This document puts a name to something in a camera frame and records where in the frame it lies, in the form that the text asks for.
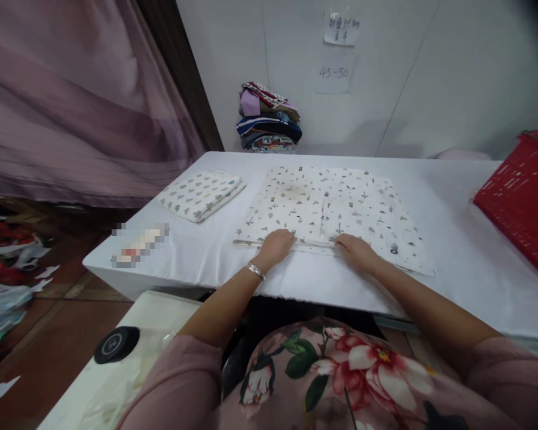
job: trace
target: hand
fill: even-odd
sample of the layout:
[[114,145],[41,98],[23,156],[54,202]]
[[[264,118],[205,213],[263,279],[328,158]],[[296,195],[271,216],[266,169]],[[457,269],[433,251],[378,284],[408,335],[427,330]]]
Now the hand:
[[295,241],[295,235],[289,232],[289,230],[275,230],[265,238],[261,251],[259,251],[259,254],[251,262],[261,272],[267,274],[274,265],[279,264],[285,259]]
[[335,239],[335,245],[358,272],[374,274],[375,269],[385,262],[367,242],[355,236],[342,234]]

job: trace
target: wall seam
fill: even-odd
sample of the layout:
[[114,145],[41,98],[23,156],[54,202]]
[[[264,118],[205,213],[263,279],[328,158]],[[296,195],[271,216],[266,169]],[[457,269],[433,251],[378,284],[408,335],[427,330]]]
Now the wall seam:
[[[430,26],[432,25],[432,21],[434,21],[436,12],[438,11],[438,8],[441,6],[442,0],[438,1],[438,4],[435,7],[435,12],[432,14],[432,18],[429,21],[429,24],[426,26],[426,30],[424,32],[423,40],[420,42],[420,46],[418,47],[417,55],[414,57],[414,60],[412,61],[411,68],[408,71],[408,74],[405,79],[405,83],[403,84],[401,88],[401,93],[399,94],[399,97],[396,99],[395,107],[393,108],[393,112],[390,114],[389,121],[387,122],[387,127],[384,129],[383,136],[381,137],[381,141],[378,143],[377,150],[375,151],[375,155],[377,156],[378,151],[381,149],[381,146],[383,145],[384,136],[387,134],[387,130],[389,129],[390,122],[393,120],[393,115],[396,112],[396,107],[399,105],[399,101],[401,100],[402,93],[405,91],[406,83],[408,82],[409,78],[411,77],[412,69],[414,68],[414,65],[417,62],[418,55],[420,54],[420,50],[423,48],[424,41],[426,40],[426,36],[429,34]],[[265,23],[263,24],[263,32],[265,33]]]
[[261,21],[263,22],[263,44],[265,45],[265,65],[267,67],[267,88],[271,89],[271,79],[269,78],[269,58],[267,56],[267,35],[265,34],[265,8],[264,0],[261,0]]

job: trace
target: handwritten number 45-50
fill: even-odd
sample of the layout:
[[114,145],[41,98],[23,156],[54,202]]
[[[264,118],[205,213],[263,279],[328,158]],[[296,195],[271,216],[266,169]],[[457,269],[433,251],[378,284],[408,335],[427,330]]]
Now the handwritten number 45-50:
[[330,67],[321,67],[321,72],[319,73],[321,78],[328,79],[331,75],[336,76],[337,79],[346,78],[349,75],[349,69],[340,67],[338,70],[331,70]]

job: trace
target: stack of folded clothes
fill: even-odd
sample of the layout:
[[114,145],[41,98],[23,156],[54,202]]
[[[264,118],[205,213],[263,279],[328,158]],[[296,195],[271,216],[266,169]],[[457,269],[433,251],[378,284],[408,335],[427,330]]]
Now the stack of folded clothes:
[[241,84],[243,117],[237,123],[243,149],[255,152],[295,153],[303,135],[299,127],[298,109],[287,98],[272,93],[257,82]]

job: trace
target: black round knob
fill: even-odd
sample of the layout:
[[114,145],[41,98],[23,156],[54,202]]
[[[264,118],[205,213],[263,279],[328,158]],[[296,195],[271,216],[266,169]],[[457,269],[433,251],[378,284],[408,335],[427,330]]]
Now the black round knob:
[[138,340],[139,328],[118,327],[99,343],[94,353],[94,361],[98,364],[104,364],[123,360],[133,351]]

